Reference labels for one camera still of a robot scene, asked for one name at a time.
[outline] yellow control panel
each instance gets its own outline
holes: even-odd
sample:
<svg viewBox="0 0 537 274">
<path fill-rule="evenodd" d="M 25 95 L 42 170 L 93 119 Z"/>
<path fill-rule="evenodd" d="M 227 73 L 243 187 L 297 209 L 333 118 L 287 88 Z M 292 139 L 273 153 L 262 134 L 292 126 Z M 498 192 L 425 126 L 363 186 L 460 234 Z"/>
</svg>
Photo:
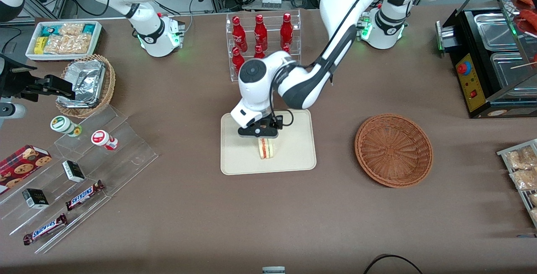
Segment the yellow control panel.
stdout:
<svg viewBox="0 0 537 274">
<path fill-rule="evenodd" d="M 470 54 L 467 54 L 459 63 L 455 66 L 457 70 L 457 75 L 459 76 L 459 82 L 462 86 L 462 92 L 464 94 L 464 99 L 466 100 L 466 105 L 468 105 L 468 110 L 475 111 L 480 106 L 485 104 L 487 100 L 485 99 L 485 94 L 483 94 L 483 89 L 477 78 L 477 73 L 474 69 L 474 62 Z"/>
</svg>

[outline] red lid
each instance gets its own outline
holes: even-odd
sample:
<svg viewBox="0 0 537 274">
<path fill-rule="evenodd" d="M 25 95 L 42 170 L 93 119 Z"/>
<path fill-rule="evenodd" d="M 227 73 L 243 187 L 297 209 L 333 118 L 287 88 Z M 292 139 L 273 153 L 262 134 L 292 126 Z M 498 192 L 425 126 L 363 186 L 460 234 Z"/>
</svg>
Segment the red lid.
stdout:
<svg viewBox="0 0 537 274">
<path fill-rule="evenodd" d="M 91 141 L 96 145 L 103 145 L 106 142 L 106 132 L 104 130 L 98 130 L 91 136 Z"/>
<path fill-rule="evenodd" d="M 468 70 L 468 66 L 466 66 L 466 64 L 464 63 L 457 66 L 457 73 L 463 74 L 463 73 L 466 73 L 467 70 Z"/>
</svg>

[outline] brown tablecloth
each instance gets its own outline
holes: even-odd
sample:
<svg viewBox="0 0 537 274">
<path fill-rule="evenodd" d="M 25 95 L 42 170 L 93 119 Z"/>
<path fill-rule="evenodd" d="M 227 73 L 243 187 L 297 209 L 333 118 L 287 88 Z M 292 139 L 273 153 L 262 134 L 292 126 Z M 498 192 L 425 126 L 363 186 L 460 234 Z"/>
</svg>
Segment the brown tablecloth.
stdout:
<svg viewBox="0 0 537 274">
<path fill-rule="evenodd" d="M 196 16 L 185 47 L 164 58 L 140 48 L 127 20 L 102 20 L 100 54 L 117 74 L 112 104 L 161 155 L 44 255 L 0 228 L 0 272 L 255 274 L 281 265 L 289 274 L 355 274 L 381 253 L 424 273 L 536 272 L 537 240 L 514 238 L 535 230 L 495 154 L 537 138 L 536 121 L 467 118 L 451 62 L 435 52 L 434 23 L 452 10 L 413 8 L 392 49 L 352 47 L 310 108 L 315 169 L 247 176 L 220 171 L 220 118 L 240 99 L 225 15 Z M 328 37 L 318 11 L 302 19 L 309 63 Z M 65 63 L 37 66 L 36 75 L 59 75 Z M 2 157 L 59 136 L 48 127 L 59 113 L 53 97 L 21 102 L 29 113 L 0 129 Z M 435 150 L 415 187 L 381 186 L 355 158 L 359 125 L 387 112 L 416 121 Z M 370 273 L 395 272 L 412 268 L 383 260 Z"/>
</svg>

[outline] coca-cola bottle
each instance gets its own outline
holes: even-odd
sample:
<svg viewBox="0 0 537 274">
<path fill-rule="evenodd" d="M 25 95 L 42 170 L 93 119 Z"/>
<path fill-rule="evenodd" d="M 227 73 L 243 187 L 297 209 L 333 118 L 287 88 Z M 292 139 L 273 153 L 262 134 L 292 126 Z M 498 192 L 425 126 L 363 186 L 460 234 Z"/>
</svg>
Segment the coca-cola bottle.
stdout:
<svg viewBox="0 0 537 274">
<path fill-rule="evenodd" d="M 232 18 L 233 22 L 233 41 L 235 42 L 235 45 L 240 48 L 242 52 L 246 52 L 248 50 L 248 44 L 246 43 L 246 32 L 244 31 L 244 28 L 242 25 L 240 25 L 240 18 L 238 16 L 234 16 Z"/>
<path fill-rule="evenodd" d="M 240 49 L 238 47 L 233 47 L 232 53 L 233 53 L 233 58 L 232 58 L 233 69 L 235 70 L 238 76 L 240 67 L 244 64 L 244 57 L 240 54 Z"/>
<path fill-rule="evenodd" d="M 265 58 L 265 53 L 263 52 L 263 47 L 260 44 L 255 45 L 255 54 L 254 58 L 263 59 Z"/>
<path fill-rule="evenodd" d="M 284 14 L 284 23 L 280 29 L 280 46 L 291 46 L 293 44 L 293 25 L 291 24 L 291 14 Z"/>
<path fill-rule="evenodd" d="M 263 15 L 255 15 L 255 29 L 253 32 L 255 34 L 255 44 L 260 44 L 263 50 L 267 50 L 269 48 L 269 39 L 267 27 L 265 26 L 265 22 L 263 22 Z"/>
</svg>

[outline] wicker basket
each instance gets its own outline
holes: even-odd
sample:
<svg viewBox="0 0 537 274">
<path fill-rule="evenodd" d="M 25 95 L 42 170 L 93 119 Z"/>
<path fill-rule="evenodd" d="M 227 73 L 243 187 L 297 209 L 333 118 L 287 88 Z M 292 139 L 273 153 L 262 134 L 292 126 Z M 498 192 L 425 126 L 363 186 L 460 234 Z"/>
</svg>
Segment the wicker basket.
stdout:
<svg viewBox="0 0 537 274">
<path fill-rule="evenodd" d="M 101 94 L 100 94 L 100 99 L 99 99 L 100 102 L 94 108 L 66 108 L 58 104 L 58 102 L 56 102 L 56 107 L 64 115 L 67 115 L 69 117 L 78 117 L 80 119 L 84 119 L 86 117 L 89 117 L 91 114 L 101 109 L 104 109 L 104 107 L 110 103 L 110 100 L 112 100 L 112 96 L 114 94 L 114 86 L 115 86 L 114 68 L 110 65 L 110 62 L 106 60 L 106 58 L 100 55 L 87 56 L 84 58 L 77 59 L 75 60 L 75 62 L 83 62 L 83 61 L 90 61 L 90 60 L 99 60 L 106 65 L 105 77 L 104 77 L 104 80 L 102 81 L 102 89 L 101 89 Z M 67 66 L 63 70 L 62 78 L 65 77 L 65 72 L 67 71 L 68 67 L 69 66 Z"/>
<path fill-rule="evenodd" d="M 431 171 L 433 149 L 423 130 L 405 117 L 370 117 L 358 129 L 355 153 L 365 172 L 377 182 L 410 187 Z"/>
</svg>

